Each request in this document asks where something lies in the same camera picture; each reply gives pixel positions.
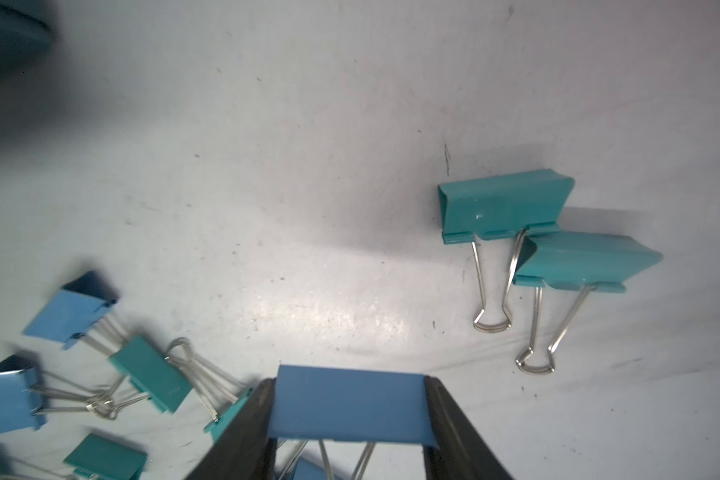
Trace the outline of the blue binder clip left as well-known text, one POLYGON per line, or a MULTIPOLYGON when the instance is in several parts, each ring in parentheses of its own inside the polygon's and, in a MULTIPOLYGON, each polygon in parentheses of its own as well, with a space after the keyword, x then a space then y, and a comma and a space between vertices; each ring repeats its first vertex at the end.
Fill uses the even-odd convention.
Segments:
POLYGON ((37 431, 52 415, 91 414, 117 418, 108 391, 68 391, 47 385, 30 359, 11 355, 0 362, 0 434, 37 431))

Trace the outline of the blue binder clip top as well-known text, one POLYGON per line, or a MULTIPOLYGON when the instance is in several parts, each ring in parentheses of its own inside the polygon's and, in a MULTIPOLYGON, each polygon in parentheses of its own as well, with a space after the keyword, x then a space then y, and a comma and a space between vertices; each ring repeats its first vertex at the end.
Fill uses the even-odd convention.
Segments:
POLYGON ((438 446, 421 374, 282 365, 275 380, 269 437, 318 443, 323 473, 334 472, 324 442, 364 442, 360 479, 378 443, 438 446))

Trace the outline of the teal binder clip right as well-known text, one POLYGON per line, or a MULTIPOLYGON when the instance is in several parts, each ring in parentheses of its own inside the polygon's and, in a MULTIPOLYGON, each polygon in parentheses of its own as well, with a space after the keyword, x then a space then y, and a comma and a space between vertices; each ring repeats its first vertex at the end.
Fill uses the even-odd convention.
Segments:
POLYGON ((555 353, 589 294, 621 294, 627 280, 662 260, 659 251, 624 235, 558 231, 525 238, 513 260, 511 283, 532 288, 534 303, 528 344, 515 358, 518 369, 535 376, 555 372, 555 353), (547 363, 531 365, 545 289, 577 297, 546 347, 547 363))

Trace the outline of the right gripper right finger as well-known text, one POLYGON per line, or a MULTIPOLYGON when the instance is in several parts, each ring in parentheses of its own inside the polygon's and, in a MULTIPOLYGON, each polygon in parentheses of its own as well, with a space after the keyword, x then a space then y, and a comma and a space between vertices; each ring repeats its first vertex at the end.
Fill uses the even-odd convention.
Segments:
POLYGON ((427 480, 512 480, 445 385, 426 376, 424 387, 437 445, 423 449, 427 480))

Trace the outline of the blue binder clip centre low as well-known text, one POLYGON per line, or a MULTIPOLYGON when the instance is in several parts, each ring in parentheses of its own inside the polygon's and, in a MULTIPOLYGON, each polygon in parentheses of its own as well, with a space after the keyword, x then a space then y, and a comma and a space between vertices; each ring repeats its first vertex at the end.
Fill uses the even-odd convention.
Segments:
POLYGON ((301 457, 295 464, 290 480, 327 480, 324 468, 301 457))

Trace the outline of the teal binder clip upper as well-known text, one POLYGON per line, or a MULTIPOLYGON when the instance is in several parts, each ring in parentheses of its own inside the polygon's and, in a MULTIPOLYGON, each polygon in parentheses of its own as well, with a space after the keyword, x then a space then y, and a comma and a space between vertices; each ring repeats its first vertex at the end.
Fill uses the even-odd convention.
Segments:
POLYGON ((495 334, 512 327, 509 295, 523 243, 533 235, 559 230, 558 219, 574 186, 572 177, 540 169, 442 183, 437 187, 443 243, 471 246, 481 302, 472 321, 477 331, 495 334), (477 242, 500 239, 513 240, 501 300, 504 319, 487 324, 482 321, 488 302, 477 242))

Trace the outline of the teal binder clip centre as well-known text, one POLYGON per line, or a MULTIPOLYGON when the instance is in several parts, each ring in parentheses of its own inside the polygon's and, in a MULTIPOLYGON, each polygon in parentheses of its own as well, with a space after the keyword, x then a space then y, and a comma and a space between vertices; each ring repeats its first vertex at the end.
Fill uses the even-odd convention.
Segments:
POLYGON ((117 350, 89 336, 80 340, 102 352, 160 412, 175 413, 192 390, 186 376, 143 336, 131 338, 117 350))

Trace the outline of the teal shiny binder clip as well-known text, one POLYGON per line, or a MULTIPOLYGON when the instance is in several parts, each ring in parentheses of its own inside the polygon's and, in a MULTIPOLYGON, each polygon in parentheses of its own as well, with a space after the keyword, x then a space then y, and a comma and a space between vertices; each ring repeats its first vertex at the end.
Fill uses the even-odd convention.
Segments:
POLYGON ((63 462, 88 479, 134 480, 140 478, 147 459, 146 452, 91 433, 63 462))

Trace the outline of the blue binder clip upper middle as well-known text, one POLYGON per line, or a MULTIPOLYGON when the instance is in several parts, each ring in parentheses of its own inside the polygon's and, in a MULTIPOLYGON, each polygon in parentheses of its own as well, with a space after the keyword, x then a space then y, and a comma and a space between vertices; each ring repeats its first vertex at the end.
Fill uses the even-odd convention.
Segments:
POLYGON ((48 340, 69 350, 84 344, 112 356, 128 343, 111 318, 119 292, 97 270, 59 287, 23 329, 27 337, 48 340))

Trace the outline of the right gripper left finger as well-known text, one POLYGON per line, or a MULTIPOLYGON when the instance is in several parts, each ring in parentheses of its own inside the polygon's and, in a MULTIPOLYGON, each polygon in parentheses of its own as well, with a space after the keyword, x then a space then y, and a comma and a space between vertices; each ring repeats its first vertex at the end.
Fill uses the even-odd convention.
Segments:
POLYGON ((274 378, 264 379, 187 480, 273 479, 277 440, 269 436, 274 378))

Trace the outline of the teal binder clip upright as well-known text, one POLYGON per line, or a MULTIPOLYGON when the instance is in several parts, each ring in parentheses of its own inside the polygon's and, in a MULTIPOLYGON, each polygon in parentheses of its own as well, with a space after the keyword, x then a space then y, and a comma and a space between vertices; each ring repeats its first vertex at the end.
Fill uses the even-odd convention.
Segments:
POLYGON ((253 388, 243 385, 199 355, 184 337, 168 345, 164 359, 189 381, 210 417, 204 432, 213 442, 218 441, 247 403, 253 388))

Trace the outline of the teal drawer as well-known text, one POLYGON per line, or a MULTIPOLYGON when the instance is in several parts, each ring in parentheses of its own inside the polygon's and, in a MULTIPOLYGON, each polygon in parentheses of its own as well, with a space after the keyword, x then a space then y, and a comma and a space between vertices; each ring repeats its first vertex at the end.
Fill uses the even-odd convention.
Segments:
POLYGON ((55 23, 53 1, 0 1, 0 78, 48 51, 55 23))

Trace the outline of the blue binder clip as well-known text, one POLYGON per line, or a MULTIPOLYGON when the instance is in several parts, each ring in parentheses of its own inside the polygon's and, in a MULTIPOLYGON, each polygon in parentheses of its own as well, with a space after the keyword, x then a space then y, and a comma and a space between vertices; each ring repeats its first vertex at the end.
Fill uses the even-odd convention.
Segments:
POLYGON ((318 443, 323 473, 334 472, 324 442, 364 442, 360 479, 378 443, 438 446, 421 374, 282 365, 275 380, 269 437, 318 443))
POLYGON ((11 355, 0 362, 0 434, 37 431, 52 415, 91 414, 117 418, 108 391, 68 391, 47 385, 30 359, 11 355))
POLYGON ((27 337, 48 340, 69 350, 84 344, 112 356, 128 343, 111 318, 119 292, 97 270, 59 287, 23 329, 27 337))

